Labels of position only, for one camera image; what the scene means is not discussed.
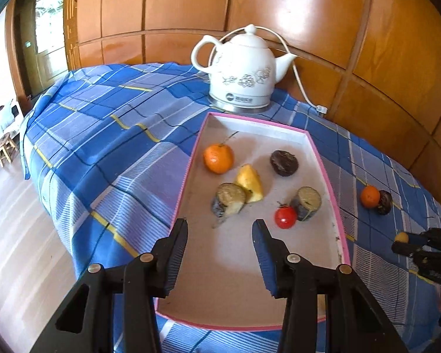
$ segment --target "stainless steel base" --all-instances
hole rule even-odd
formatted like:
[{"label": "stainless steel base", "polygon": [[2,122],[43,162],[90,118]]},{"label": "stainless steel base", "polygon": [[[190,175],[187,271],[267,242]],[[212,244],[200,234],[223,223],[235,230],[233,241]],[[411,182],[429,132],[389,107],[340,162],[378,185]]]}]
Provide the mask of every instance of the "stainless steel base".
[{"label": "stainless steel base", "polygon": [[263,113],[266,110],[269,109],[269,105],[265,106],[265,107],[261,107],[259,109],[247,109],[245,107],[237,107],[234,105],[231,105],[229,103],[224,103],[221,101],[218,101],[217,99],[213,98],[212,96],[208,95],[207,99],[209,100],[210,103],[213,104],[213,106],[224,110],[224,111],[229,111],[231,113],[235,113],[235,114],[258,114],[258,113]]}]

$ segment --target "yellow fruit piece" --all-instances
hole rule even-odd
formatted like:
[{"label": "yellow fruit piece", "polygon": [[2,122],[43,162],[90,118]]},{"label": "yellow fruit piece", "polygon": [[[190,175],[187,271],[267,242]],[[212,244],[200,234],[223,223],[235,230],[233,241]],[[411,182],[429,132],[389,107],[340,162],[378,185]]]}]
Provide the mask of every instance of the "yellow fruit piece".
[{"label": "yellow fruit piece", "polygon": [[242,187],[247,194],[246,203],[253,203],[264,198],[260,176],[252,165],[240,167],[235,183]]},{"label": "yellow fruit piece", "polygon": [[400,232],[395,236],[394,242],[408,243],[408,235],[405,232]]}]

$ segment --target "doorway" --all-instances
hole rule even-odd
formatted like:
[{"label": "doorway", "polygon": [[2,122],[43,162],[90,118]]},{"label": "doorway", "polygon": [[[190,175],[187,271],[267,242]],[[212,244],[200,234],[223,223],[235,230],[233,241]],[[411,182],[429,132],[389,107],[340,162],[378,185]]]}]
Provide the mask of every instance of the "doorway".
[{"label": "doorway", "polygon": [[36,97],[68,71],[64,0],[16,0],[14,27],[21,79]]}]

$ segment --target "yellow ball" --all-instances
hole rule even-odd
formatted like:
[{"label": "yellow ball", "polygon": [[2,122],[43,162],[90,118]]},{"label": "yellow ball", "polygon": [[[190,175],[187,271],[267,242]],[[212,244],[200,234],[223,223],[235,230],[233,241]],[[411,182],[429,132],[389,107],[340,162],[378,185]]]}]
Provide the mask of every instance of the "yellow ball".
[{"label": "yellow ball", "polygon": [[400,232],[395,237],[394,242],[408,243],[408,235],[405,232]]}]

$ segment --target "white tray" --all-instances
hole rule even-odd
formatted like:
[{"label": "white tray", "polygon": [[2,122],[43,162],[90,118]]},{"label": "white tray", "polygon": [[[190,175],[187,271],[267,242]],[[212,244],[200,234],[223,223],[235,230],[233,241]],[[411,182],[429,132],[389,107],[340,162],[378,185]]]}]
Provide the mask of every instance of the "white tray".
[{"label": "white tray", "polygon": [[[210,172],[203,150],[235,131],[227,141],[235,154],[234,167],[224,175]],[[298,159],[299,170],[292,176],[281,177],[271,167],[269,156],[277,149]],[[258,171],[265,198],[213,228],[218,222],[211,212],[216,188],[233,182],[245,163]],[[322,206],[306,222],[278,228],[273,219],[278,202],[289,202],[302,186],[315,188]],[[265,288],[252,242],[255,219],[264,219],[273,238],[315,265],[334,269],[349,264],[340,213],[320,156],[308,132],[290,126],[209,113],[193,149],[174,219],[178,217],[188,222],[188,243],[175,288],[157,304],[159,314],[177,322],[217,330],[281,328],[285,299],[274,299]],[[324,311],[319,301],[319,319]]]}]

